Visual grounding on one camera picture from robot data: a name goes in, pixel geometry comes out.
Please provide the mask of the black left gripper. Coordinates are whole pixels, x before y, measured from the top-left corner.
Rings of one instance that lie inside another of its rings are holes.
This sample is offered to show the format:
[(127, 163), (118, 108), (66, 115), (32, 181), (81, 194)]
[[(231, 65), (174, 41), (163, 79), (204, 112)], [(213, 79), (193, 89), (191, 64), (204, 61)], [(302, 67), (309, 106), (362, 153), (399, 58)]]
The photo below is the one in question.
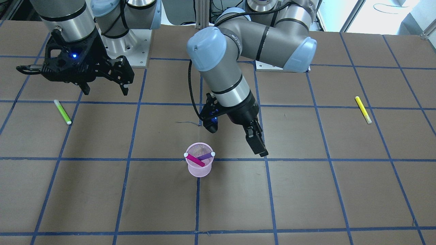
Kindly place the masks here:
[(245, 138), (254, 154), (265, 157), (268, 155), (263, 141), (263, 130), (260, 126), (258, 113), (260, 107), (252, 92), (249, 92), (246, 99), (233, 107), (226, 107), (230, 120), (237, 125), (245, 127)]

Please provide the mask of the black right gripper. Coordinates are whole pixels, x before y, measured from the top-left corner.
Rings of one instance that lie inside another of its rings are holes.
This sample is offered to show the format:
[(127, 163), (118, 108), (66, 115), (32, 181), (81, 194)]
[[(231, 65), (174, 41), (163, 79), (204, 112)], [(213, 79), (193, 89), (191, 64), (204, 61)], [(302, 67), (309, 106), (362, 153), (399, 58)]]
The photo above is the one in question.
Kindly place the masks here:
[(67, 42), (59, 29), (53, 29), (46, 44), (40, 74), (52, 82), (79, 85), (86, 96), (90, 92), (88, 83), (96, 77), (117, 83), (123, 95), (127, 96), (135, 76), (126, 56), (110, 59), (97, 29), (73, 42)]

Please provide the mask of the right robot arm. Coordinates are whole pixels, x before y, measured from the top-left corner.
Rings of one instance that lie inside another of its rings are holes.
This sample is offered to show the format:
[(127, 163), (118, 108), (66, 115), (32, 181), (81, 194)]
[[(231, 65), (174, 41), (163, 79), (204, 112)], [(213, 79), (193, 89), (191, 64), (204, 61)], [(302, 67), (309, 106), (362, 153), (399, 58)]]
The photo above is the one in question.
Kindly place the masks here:
[(129, 62), (141, 42), (134, 30), (159, 29), (160, 0), (32, 0), (50, 30), (42, 65), (17, 66), (27, 75), (71, 83), (88, 95), (89, 83), (103, 77), (129, 92), (135, 73)]

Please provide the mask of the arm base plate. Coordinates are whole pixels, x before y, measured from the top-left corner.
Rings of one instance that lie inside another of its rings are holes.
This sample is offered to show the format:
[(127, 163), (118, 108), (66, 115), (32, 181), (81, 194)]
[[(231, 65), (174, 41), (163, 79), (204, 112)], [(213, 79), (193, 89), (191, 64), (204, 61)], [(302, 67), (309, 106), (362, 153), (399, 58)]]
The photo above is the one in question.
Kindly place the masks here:
[(120, 38), (101, 36), (109, 57), (125, 56), (132, 68), (146, 68), (151, 47), (152, 30), (131, 29)]
[(262, 61), (255, 61), (255, 68), (256, 71), (264, 71), (264, 72), (292, 72), (292, 73), (304, 73), (304, 72), (309, 72), (311, 70), (310, 65), (311, 65), (310, 61), (306, 67), (306, 70), (303, 71), (302, 69), (297, 71), (295, 69), (286, 69), (286, 68), (282, 68), (280, 66), (277, 66), (275, 63), (265, 63)]

